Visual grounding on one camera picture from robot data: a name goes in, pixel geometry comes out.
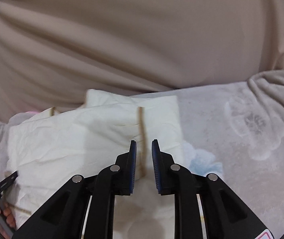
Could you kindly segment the person's left hand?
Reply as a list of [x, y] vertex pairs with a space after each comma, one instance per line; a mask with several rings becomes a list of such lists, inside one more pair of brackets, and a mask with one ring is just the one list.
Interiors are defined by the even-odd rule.
[[4, 238], [11, 238], [11, 236], [4, 229], [5, 227], [10, 227], [11, 229], [16, 229], [16, 221], [11, 211], [10, 206], [6, 202], [2, 202], [2, 208], [0, 208], [0, 218], [5, 220], [6, 224], [3, 226], [0, 223], [0, 233]]

